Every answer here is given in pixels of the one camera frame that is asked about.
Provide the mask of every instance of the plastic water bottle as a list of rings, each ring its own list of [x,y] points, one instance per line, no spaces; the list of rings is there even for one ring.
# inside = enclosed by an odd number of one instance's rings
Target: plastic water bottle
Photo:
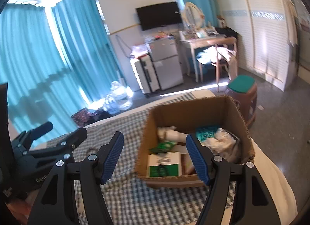
[[[108,94],[105,97],[104,106],[103,107],[106,108],[108,113],[111,114],[111,115],[116,114],[116,113],[119,112],[119,107],[118,107],[115,99],[110,94]]]
[[[132,106],[132,100],[127,94],[126,88],[118,81],[111,83],[111,95],[115,99],[120,110],[126,110]]]

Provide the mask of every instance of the blue gripper pad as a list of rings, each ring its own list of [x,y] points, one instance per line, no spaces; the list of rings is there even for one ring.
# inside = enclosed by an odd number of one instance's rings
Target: blue gripper pad
[[[194,164],[198,178],[208,185],[210,178],[208,176],[207,164],[205,163],[198,147],[190,135],[187,135],[186,137],[186,149],[189,152],[191,160]]]
[[[103,164],[103,173],[101,176],[101,181],[105,184],[108,179],[112,177],[116,163],[121,155],[121,151],[124,147],[124,135],[120,133],[116,138],[108,157]]]

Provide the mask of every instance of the cardboard box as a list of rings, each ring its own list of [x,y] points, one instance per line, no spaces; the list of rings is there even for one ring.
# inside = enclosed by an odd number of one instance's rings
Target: cardboard box
[[[242,115],[233,99],[223,95],[160,105],[150,110],[135,165],[138,177],[153,188],[202,186],[197,174],[147,177],[148,155],[149,149],[159,141],[157,127],[176,126],[181,133],[195,133],[196,128],[210,125],[220,125],[240,138],[240,164],[254,162],[255,151]]]

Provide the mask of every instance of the black monitor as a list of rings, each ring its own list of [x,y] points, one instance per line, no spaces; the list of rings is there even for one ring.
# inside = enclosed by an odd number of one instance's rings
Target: black monitor
[[[182,23],[177,2],[159,3],[137,8],[142,30]]]

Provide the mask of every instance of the green stool lid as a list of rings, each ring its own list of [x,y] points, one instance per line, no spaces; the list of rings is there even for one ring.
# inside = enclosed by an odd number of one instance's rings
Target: green stool lid
[[[247,75],[239,75],[232,82],[228,84],[228,87],[237,93],[246,93],[255,83],[255,80]]]

